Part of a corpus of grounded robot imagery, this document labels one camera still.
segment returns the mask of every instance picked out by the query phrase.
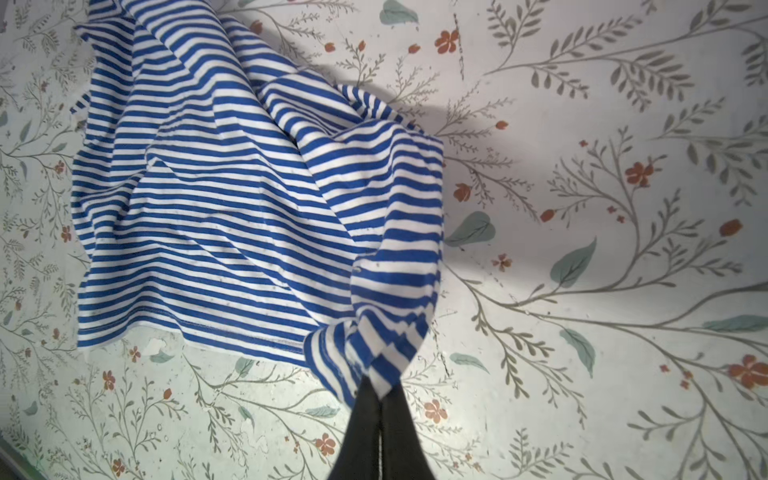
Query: floral tablecloth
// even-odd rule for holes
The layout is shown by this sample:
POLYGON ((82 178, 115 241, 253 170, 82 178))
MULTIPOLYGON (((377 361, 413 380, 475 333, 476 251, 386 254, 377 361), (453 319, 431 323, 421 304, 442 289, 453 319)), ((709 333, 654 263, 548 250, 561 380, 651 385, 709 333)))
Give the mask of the floral tablecloth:
MULTIPOLYGON (((49 478, 324 478, 349 413, 305 369, 146 328, 75 349, 86 8, 3 16, 2 438, 49 478)), ((438 478, 768 478, 768 3, 214 8, 445 142, 444 283, 403 378, 438 478)))

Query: green leaf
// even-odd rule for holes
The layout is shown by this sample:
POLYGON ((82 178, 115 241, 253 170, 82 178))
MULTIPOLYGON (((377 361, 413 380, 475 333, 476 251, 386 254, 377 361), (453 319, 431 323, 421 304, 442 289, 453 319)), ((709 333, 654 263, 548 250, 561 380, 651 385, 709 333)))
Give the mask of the green leaf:
POLYGON ((560 331, 560 336, 568 342, 568 345, 576 349, 578 358, 581 360, 581 363, 584 363, 584 366, 587 367, 589 376, 592 377, 595 353, 594 347, 589 343, 589 340, 585 339, 579 332, 571 329, 563 329, 560 331))
POLYGON ((485 212, 469 214, 461 225, 445 239, 445 245, 460 247, 467 243, 485 242, 496 236, 496 228, 485 212))
POLYGON ((725 320, 705 322, 702 328, 728 333, 759 332, 768 328, 768 316, 739 315, 725 320))
POLYGON ((38 402, 37 402, 37 400, 32 402, 32 404, 29 406, 29 408, 24 411, 24 413, 26 413, 27 416, 32 416, 32 415, 34 415, 37 412, 38 412, 38 402))
POLYGON ((419 16, 410 8, 404 7, 397 0, 386 0, 382 7, 382 11, 379 12, 379 20, 384 25, 395 25, 408 22, 419 23, 419 16))
POLYGON ((168 355, 163 350, 158 350, 157 353, 149 357, 149 360, 154 363, 166 363, 172 358, 174 358, 173 355, 168 355))
POLYGON ((485 370, 486 373, 490 373, 488 369, 485 368, 485 365, 474 356, 466 355, 464 353, 452 353, 450 359, 457 365, 471 365, 480 370, 485 370))
POLYGON ((237 359, 237 362, 235 363, 235 372, 237 372, 237 375, 242 378, 246 375, 248 375, 248 372, 250 372, 250 368, 253 366, 253 360, 251 359, 245 359, 245 358, 239 358, 237 359))
POLYGON ((549 277, 563 288, 570 288, 576 283, 578 277, 587 269, 598 239, 595 237, 592 243, 584 248, 576 249, 565 257, 562 257, 552 266, 549 277))
POLYGON ((24 141, 27 139, 27 134, 29 134, 29 127, 32 125, 32 120, 28 121, 27 124, 22 128, 22 132, 18 135, 18 139, 21 141, 24 141))
POLYGON ((253 419, 253 415, 250 414, 248 409, 244 406, 237 407, 237 411, 243 416, 243 420, 250 420, 250 424, 253 426, 253 430, 256 431, 256 420, 253 419))
POLYGON ((330 419, 335 417, 336 413, 339 413, 339 409, 334 409, 332 406, 324 405, 321 407, 315 407, 314 409, 305 410, 307 415, 311 415, 317 419, 330 419))

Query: fabric fold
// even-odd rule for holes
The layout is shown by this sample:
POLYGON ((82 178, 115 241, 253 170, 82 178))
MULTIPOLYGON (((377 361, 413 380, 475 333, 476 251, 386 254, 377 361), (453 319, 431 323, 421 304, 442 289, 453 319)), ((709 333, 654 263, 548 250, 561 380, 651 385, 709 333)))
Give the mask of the fabric fold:
POLYGON ((442 143, 202 0, 94 1, 78 33, 78 345, 149 325, 385 395, 437 301, 442 143))

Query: blue and white striped fabric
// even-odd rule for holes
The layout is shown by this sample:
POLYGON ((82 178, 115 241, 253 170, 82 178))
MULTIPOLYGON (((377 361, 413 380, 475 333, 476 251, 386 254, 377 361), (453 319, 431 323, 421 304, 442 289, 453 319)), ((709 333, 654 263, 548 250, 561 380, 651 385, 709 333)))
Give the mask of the blue and white striped fabric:
POLYGON ((136 325, 306 365, 352 405, 432 319, 442 144, 297 68, 203 0, 95 0, 72 219, 78 345, 136 325))

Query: orange flower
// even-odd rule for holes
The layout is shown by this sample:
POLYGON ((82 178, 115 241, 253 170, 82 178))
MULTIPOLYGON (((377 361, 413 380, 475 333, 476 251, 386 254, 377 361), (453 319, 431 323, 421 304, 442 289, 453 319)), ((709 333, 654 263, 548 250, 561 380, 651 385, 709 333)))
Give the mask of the orange flower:
POLYGON ((333 439, 328 438, 327 433, 323 433, 322 439, 315 440, 315 446, 320 449, 320 453, 326 457, 328 455, 333 455, 335 452, 333 448, 336 446, 336 442, 333 439))
POLYGON ((428 419, 432 419, 434 423, 440 423, 440 418, 448 418, 448 413, 444 409, 440 408, 440 402, 437 400, 432 400, 431 403, 425 403, 424 409, 426 410, 424 415, 428 419))
POLYGON ((264 25, 261 23, 261 21, 256 20, 254 23, 250 24, 248 29, 256 35, 261 35, 261 31, 264 29, 264 25))
POLYGON ((741 377, 741 384, 750 390, 755 385, 768 386, 768 364, 756 361, 754 355, 745 355, 742 365, 728 367, 728 375, 735 379, 741 377))
POLYGON ((125 465, 123 465, 123 461, 118 458, 112 462, 112 471, 116 477, 119 477, 121 473, 125 472, 125 465))
POLYGON ((552 217, 554 217, 554 210, 549 209, 545 210, 539 218, 541 218, 542 222, 547 223, 549 220, 552 220, 552 217))
POLYGON ((507 258, 506 253, 502 253, 498 256, 498 260, 491 260, 491 263, 493 263, 493 266, 497 266, 500 271, 504 271, 504 268, 509 268, 512 266, 512 259, 507 258))
POLYGON ((131 361, 133 363, 136 363, 136 359, 140 359, 141 358, 141 353, 139 353, 139 347, 134 345, 134 348, 132 348, 132 349, 130 349, 128 351, 128 355, 131 356, 131 361))
POLYGON ((625 171, 627 175, 627 183, 630 185, 640 184, 641 187, 648 186, 648 177, 654 172, 654 166, 643 166, 640 162, 635 162, 632 168, 628 168, 625 171))
POLYGON ((458 188, 453 192, 453 197, 460 202, 469 200, 469 197, 472 195, 472 187, 467 184, 456 184, 456 187, 458 188))
POLYGON ((104 379, 104 390, 114 390, 114 376, 111 370, 104 372, 101 378, 104 379))
POLYGON ((435 40, 435 46, 438 47, 437 52, 444 54, 447 51, 453 53, 456 51, 456 41, 458 40, 458 30, 454 30, 448 33, 448 30, 443 30, 440 33, 440 38, 435 40))
POLYGON ((731 237, 733 235, 736 235, 739 233, 739 230, 741 230, 741 227, 743 225, 739 221, 739 219, 731 220, 729 222, 723 223, 720 226, 720 236, 721 237, 731 237))

